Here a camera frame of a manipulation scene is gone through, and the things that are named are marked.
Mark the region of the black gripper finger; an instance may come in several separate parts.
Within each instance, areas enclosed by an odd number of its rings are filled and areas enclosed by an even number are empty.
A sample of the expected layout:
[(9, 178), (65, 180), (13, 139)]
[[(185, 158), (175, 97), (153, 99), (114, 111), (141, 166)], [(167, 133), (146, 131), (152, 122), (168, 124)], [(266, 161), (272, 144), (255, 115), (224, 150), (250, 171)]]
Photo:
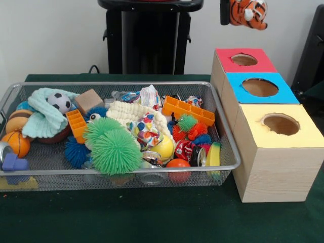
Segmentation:
[(230, 24), (230, 0), (220, 0), (220, 23)]

